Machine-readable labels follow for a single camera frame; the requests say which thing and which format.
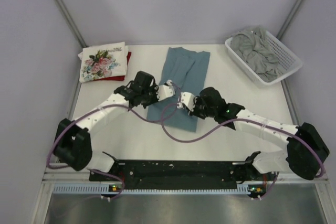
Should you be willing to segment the blue-grey t-shirt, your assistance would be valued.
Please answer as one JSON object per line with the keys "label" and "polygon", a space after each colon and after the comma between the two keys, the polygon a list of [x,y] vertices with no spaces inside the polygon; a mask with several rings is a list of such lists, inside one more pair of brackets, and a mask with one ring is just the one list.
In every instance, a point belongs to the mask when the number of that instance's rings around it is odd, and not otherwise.
{"label": "blue-grey t-shirt", "polygon": [[[207,51],[169,48],[159,84],[163,85],[167,80],[172,80],[182,92],[198,95],[204,88],[210,55]],[[197,121],[198,118],[189,116],[186,110],[178,109],[164,125],[196,132]]]}

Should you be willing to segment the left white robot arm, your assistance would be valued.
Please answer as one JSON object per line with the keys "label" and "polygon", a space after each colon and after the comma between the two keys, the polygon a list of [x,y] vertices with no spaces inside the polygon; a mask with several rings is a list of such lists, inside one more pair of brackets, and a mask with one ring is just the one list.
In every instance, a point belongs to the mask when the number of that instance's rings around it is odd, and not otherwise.
{"label": "left white robot arm", "polygon": [[139,71],[133,81],[120,86],[99,106],[73,121],[63,120],[57,129],[53,154],[75,171],[83,169],[100,170],[107,180],[114,180],[119,168],[114,159],[103,151],[94,150],[91,141],[119,115],[133,107],[147,107],[171,95],[171,87],[157,85],[154,78]]}

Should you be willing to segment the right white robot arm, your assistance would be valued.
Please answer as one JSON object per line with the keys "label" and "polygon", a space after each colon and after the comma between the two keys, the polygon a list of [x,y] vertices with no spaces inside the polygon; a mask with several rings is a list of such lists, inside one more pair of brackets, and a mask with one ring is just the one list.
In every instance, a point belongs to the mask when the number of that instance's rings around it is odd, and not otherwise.
{"label": "right white robot arm", "polygon": [[199,95],[182,94],[189,115],[212,118],[221,126],[258,137],[279,147],[276,152],[257,151],[246,158],[245,174],[252,180],[269,172],[292,171],[313,180],[325,174],[324,162],[330,154],[317,129],[309,123],[290,125],[264,118],[236,103],[227,103],[213,87]]}

